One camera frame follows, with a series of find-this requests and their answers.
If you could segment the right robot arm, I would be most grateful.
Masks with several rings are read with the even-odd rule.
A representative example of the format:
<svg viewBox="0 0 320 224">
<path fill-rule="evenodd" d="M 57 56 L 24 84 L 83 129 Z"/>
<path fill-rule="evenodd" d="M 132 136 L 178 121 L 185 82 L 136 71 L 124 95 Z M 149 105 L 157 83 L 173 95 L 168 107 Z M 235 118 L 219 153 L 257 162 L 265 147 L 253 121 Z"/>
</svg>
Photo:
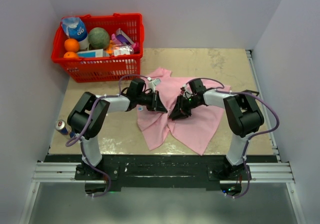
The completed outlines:
<svg viewBox="0 0 320 224">
<path fill-rule="evenodd" d="M 256 102 L 259 92 L 244 90 L 242 92 L 225 92 L 222 87 L 207 88 L 201 78 L 187 82 L 191 93 L 184 85 L 177 96 L 169 119 L 186 119 L 192 115 L 192 109 L 204 106 L 223 108 L 226 112 L 232 140 L 226 159 L 228 165 L 223 167 L 223 175 L 228 180 L 235 180 L 240 175 L 239 165 L 246 160 L 249 137 L 264 124 L 264 116 Z"/>
</svg>

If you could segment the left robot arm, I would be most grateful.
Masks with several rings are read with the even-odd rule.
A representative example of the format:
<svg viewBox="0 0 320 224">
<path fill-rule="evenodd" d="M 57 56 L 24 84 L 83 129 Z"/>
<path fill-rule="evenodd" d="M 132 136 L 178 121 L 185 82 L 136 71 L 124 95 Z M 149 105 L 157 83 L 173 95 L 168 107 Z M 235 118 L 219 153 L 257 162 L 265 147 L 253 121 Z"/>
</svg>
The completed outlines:
<svg viewBox="0 0 320 224">
<path fill-rule="evenodd" d="M 70 147 L 80 142 L 82 160 L 87 164 L 86 174 L 92 180 L 103 176 L 100 164 L 102 154 L 99 149 L 97 135 L 100 132 L 106 116 L 114 112 L 128 112 L 139 106 L 148 111 L 167 113 L 167 109 L 160 99 L 156 86 L 161 83 L 159 78 L 147 77 L 131 80 L 128 87 L 120 89 L 117 95 L 95 95 L 84 92 L 67 118 L 67 124 L 74 132 L 74 137 L 67 141 Z"/>
</svg>

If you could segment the pink garment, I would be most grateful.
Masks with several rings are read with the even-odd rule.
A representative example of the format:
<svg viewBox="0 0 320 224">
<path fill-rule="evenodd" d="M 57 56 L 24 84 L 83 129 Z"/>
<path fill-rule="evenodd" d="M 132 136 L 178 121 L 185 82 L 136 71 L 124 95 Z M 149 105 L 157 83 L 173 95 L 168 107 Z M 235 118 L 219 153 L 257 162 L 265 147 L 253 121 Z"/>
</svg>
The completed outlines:
<svg viewBox="0 0 320 224">
<path fill-rule="evenodd" d="M 160 79 L 156 90 L 167 109 L 166 113 L 148 111 L 145 106 L 137 106 L 137 124 L 149 150 L 160 147 L 169 133 L 199 155 L 203 155 L 218 129 L 224 109 L 192 103 L 190 88 L 182 100 L 178 100 L 181 87 L 191 78 L 172 77 L 171 71 L 157 68 L 148 75 Z"/>
</svg>

